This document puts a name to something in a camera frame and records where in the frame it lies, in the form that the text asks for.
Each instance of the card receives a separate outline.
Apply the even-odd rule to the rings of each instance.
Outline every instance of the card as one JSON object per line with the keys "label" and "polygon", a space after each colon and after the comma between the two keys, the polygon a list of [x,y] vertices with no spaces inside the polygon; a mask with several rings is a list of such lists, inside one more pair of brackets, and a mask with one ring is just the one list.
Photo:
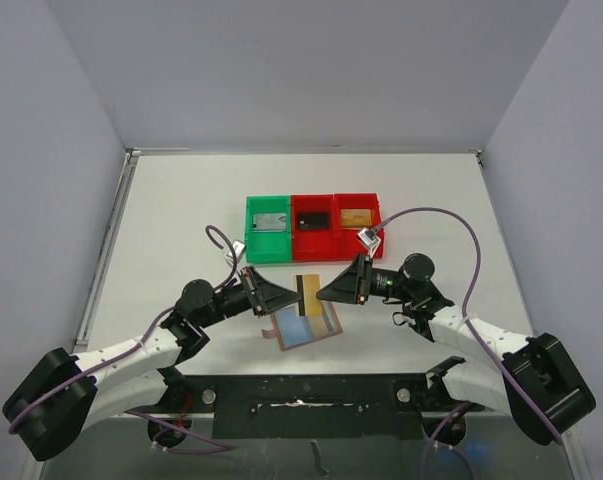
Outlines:
{"label": "card", "polygon": [[282,232],[288,224],[285,213],[256,213],[252,215],[252,230],[255,232]]}
{"label": "card", "polygon": [[343,228],[372,227],[372,211],[369,208],[344,208],[341,210]]}
{"label": "card", "polygon": [[301,300],[297,303],[297,315],[300,317],[320,317],[323,315],[321,301],[317,292],[321,290],[319,275],[297,275],[295,278],[297,292]]}
{"label": "card", "polygon": [[330,228],[328,212],[297,213],[297,228],[299,230],[327,230]]}

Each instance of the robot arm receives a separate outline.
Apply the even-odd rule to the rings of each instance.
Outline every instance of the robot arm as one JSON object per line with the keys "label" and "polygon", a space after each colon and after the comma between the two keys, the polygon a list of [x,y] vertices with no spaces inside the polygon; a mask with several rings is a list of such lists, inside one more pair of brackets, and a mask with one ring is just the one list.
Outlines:
{"label": "robot arm", "polygon": [[298,293],[267,282],[252,267],[239,272],[239,280],[218,291],[205,280],[188,283],[175,306],[143,336],[78,355],[52,350],[4,404],[10,430],[37,460],[52,458],[90,425],[159,403],[175,378],[182,379],[174,365],[208,343],[204,328],[248,310],[267,315],[300,300]]}
{"label": "robot arm", "polygon": [[[415,332],[463,354],[427,372],[432,395],[479,403],[511,415],[532,440],[550,443],[550,430],[511,383],[504,381],[501,369],[478,343],[461,308],[432,283],[432,260],[412,254],[398,271],[373,268],[372,262],[372,254],[358,255],[317,293],[317,298],[363,305],[370,296],[378,296],[386,304],[401,305],[402,316]],[[594,410],[592,392],[555,337],[547,333],[526,337],[483,320],[472,318],[471,322],[502,367],[558,432],[565,432]]]}

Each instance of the green tray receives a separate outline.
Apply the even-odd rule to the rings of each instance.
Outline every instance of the green tray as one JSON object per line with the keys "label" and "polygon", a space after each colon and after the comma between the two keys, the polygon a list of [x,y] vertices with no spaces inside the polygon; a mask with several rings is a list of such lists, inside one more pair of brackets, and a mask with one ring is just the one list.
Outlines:
{"label": "green tray", "polygon": [[[260,213],[287,215],[285,231],[255,232],[252,216]],[[292,218],[289,196],[248,197],[245,212],[245,244],[249,263],[288,263],[292,261]]]}

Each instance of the white table surface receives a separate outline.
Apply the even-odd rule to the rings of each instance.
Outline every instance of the white table surface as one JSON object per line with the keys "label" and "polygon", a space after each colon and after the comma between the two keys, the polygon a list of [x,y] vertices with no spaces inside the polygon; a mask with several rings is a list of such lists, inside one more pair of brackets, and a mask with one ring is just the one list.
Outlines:
{"label": "white table surface", "polygon": [[[183,155],[139,158],[106,276],[88,349],[141,334],[195,278],[218,283],[228,273],[204,233],[214,224],[243,238],[251,195],[376,192],[381,216],[416,206],[454,210],[475,228],[483,269],[470,311],[504,329],[531,333],[506,248],[474,155]],[[460,303],[474,267],[472,241],[454,219],[416,213],[386,229],[375,266],[398,269],[410,253],[430,256],[434,282]],[[318,273],[325,285],[348,262],[259,266],[268,280],[293,288],[293,276]],[[343,333],[281,352],[266,340],[269,317],[244,313],[207,329],[210,343],[179,365],[184,374],[419,373],[459,352],[393,325],[392,306],[335,304]]]}

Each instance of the white enclosure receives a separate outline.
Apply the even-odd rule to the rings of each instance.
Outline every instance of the white enclosure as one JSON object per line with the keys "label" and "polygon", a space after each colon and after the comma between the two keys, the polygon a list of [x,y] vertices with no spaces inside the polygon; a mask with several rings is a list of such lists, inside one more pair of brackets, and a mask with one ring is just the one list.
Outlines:
{"label": "white enclosure", "polygon": [[[349,172],[337,185],[376,190],[384,215],[424,203],[467,215],[488,250],[471,308],[527,331],[505,240],[533,330],[564,341],[597,398],[576,431],[592,477],[603,479],[603,0],[0,1],[0,408],[41,355],[72,344],[99,245],[112,233],[122,147],[463,154],[330,157],[322,166],[342,172],[359,164],[367,183]],[[483,170],[468,155],[482,149]],[[319,157],[296,158],[310,165]],[[274,188],[252,172],[272,157],[252,157],[251,166],[238,159],[141,157],[91,346],[141,331],[192,276],[221,277],[225,265],[202,226],[217,222],[239,237],[234,217],[245,195],[337,190],[323,178],[303,181],[307,174],[289,159],[281,163],[295,175],[285,189]],[[220,172],[217,161],[233,170]],[[174,173],[199,164],[205,168],[197,175]],[[213,175],[217,190],[206,184],[192,191],[187,182]],[[238,183],[240,176],[253,183]],[[163,238],[171,222],[153,205],[185,213],[175,205],[175,184],[194,204],[191,224],[184,235]],[[144,219],[155,227],[146,231]],[[460,299],[472,257],[460,226],[422,214],[388,232],[384,266],[422,250],[435,259],[437,284]],[[325,280],[343,266],[263,273],[286,283],[297,268],[320,269]],[[148,280],[150,272],[161,281]],[[138,280],[144,298],[116,278]],[[119,309],[130,313],[119,316]],[[352,318],[332,339],[343,343],[343,358],[352,348],[348,332],[354,337],[372,318],[384,326],[370,341],[392,333],[388,341],[398,348],[405,340],[414,348],[399,355],[415,370],[446,353],[430,346],[417,355],[425,341],[408,331],[394,338],[397,329],[379,305]],[[220,348],[222,333],[235,346],[258,333],[261,325],[253,332],[256,323],[248,321],[259,322],[240,317],[228,322],[240,329],[213,327],[206,351]],[[324,353],[321,344],[286,353],[292,356],[278,368],[319,371],[313,355]],[[266,350],[241,368],[263,368],[272,353]],[[223,365],[211,356],[204,352],[197,361],[205,364],[185,367],[236,367],[235,359]],[[395,368],[389,355],[349,367]],[[36,478],[31,462],[21,471],[29,456],[6,429],[0,413],[0,478]]]}

